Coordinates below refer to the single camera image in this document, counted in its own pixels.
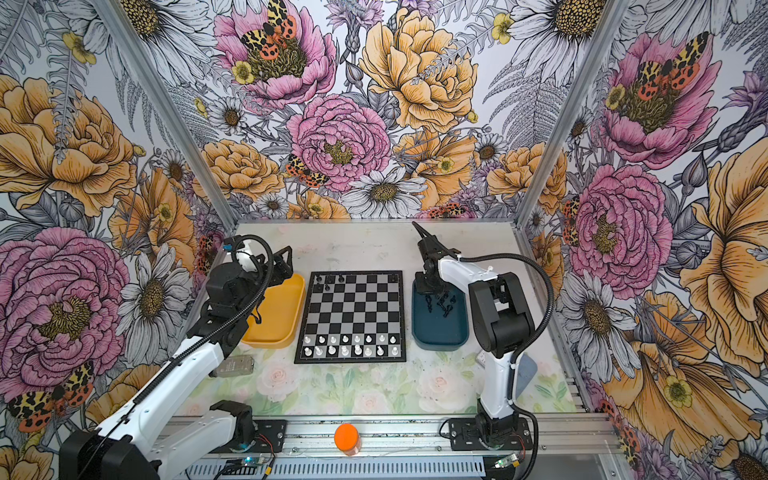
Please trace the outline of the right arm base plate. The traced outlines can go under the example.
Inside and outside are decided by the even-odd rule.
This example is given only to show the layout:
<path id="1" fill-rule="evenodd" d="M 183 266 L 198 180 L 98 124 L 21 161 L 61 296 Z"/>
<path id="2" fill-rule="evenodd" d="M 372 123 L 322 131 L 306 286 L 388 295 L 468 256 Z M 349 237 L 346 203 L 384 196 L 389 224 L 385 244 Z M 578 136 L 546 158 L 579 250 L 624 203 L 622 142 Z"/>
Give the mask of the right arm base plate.
<path id="1" fill-rule="evenodd" d="M 532 428 L 519 415 L 487 420 L 482 415 L 453 417 L 445 435 L 453 451 L 531 451 Z"/>

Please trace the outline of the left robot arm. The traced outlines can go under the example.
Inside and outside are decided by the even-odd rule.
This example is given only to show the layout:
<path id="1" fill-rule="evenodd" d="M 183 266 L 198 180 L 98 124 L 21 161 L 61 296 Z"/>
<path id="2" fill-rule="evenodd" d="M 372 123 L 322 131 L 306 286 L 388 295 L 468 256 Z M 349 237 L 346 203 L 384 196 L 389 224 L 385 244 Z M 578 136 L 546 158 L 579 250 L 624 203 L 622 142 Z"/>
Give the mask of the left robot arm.
<path id="1" fill-rule="evenodd" d="M 195 388 L 235 350 L 268 288 L 289 279 L 293 252 L 248 234 L 225 239 L 231 259 L 214 267 L 200 317 L 169 361 L 94 430 L 71 434 L 59 452 L 62 479 L 173 479 L 220 447 L 243 450 L 257 437 L 249 406 L 219 401 L 199 420 L 159 438 Z"/>

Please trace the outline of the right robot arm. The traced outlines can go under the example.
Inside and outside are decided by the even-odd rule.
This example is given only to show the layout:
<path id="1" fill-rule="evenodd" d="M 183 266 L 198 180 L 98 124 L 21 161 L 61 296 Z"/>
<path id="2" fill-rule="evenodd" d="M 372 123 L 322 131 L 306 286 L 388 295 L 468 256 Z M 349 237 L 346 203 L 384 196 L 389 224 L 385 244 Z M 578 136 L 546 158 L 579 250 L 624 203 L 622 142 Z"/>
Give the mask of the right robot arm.
<path id="1" fill-rule="evenodd" d="M 449 288 L 457 288 L 469 307 L 468 318 L 484 352 L 485 380 L 475 415 L 478 440 L 496 446 L 509 437 L 521 436 L 525 431 L 522 409 L 515 405 L 514 396 L 518 358 L 546 329 L 552 305 L 547 305 L 543 319 L 535 324 L 519 277 L 480 264 L 514 260 L 534 268 L 539 265 L 514 253 L 466 257 L 417 222 L 412 225 L 420 236 L 417 246 L 423 261 L 415 274 L 415 291 L 436 304 Z"/>

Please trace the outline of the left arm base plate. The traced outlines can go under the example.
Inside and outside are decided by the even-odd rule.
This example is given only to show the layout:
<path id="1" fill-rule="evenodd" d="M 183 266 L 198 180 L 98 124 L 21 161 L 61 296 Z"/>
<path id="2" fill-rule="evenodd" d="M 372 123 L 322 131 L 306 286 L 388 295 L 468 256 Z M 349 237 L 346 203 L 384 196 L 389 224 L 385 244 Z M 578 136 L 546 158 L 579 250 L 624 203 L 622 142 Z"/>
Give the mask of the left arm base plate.
<path id="1" fill-rule="evenodd" d="M 280 453 L 286 437 L 286 420 L 238 420 L 233 439 L 212 453 Z"/>

